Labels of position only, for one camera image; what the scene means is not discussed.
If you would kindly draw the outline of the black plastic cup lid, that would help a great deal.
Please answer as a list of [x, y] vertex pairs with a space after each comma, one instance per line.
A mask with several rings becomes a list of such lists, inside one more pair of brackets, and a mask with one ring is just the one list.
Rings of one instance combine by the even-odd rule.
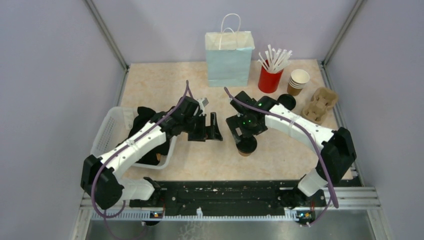
[[242, 137], [242, 141], [239, 144], [236, 144], [238, 151], [244, 152], [254, 152], [257, 149], [257, 140], [254, 136], [251, 137]]

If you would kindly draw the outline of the brown paper coffee cup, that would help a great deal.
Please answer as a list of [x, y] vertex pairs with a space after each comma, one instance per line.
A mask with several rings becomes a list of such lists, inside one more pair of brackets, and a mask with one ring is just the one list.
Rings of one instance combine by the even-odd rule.
[[245, 151], [240, 151], [240, 150], [238, 151], [238, 153], [243, 157], [248, 157], [252, 154], [251, 151], [245, 152]]

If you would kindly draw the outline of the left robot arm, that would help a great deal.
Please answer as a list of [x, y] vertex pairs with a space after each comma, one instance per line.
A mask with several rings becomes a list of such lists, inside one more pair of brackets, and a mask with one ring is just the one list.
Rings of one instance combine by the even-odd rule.
[[169, 111], [156, 113], [139, 131], [99, 157], [89, 155], [83, 162], [81, 188], [91, 197], [96, 211], [107, 210], [119, 201], [141, 200], [154, 207], [160, 202], [159, 186], [148, 177], [122, 180], [123, 174], [146, 154], [181, 133], [188, 141], [222, 141], [217, 114], [210, 113], [206, 125], [207, 99], [189, 96], [179, 99]]

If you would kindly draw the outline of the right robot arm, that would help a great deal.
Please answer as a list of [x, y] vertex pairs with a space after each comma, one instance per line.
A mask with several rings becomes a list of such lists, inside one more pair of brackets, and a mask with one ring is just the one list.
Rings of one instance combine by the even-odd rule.
[[287, 134], [309, 147], [318, 157], [316, 167], [303, 176], [294, 188], [294, 202], [307, 206], [314, 194], [324, 187], [328, 188], [331, 199], [334, 202], [337, 200], [334, 186], [357, 159], [348, 129], [340, 127], [334, 130], [320, 126], [268, 96], [255, 100], [245, 91], [228, 96], [237, 114], [228, 117], [226, 123], [240, 155], [252, 154], [258, 146], [255, 137], [268, 129]]

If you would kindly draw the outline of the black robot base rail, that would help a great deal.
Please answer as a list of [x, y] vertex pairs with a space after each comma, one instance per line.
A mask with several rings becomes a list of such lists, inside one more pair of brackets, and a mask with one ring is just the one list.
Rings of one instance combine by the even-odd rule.
[[311, 197], [294, 197], [295, 180], [259, 181], [158, 181], [152, 200], [127, 200], [132, 209], [159, 208], [166, 217], [283, 216], [294, 207], [324, 207], [328, 199], [319, 190]]

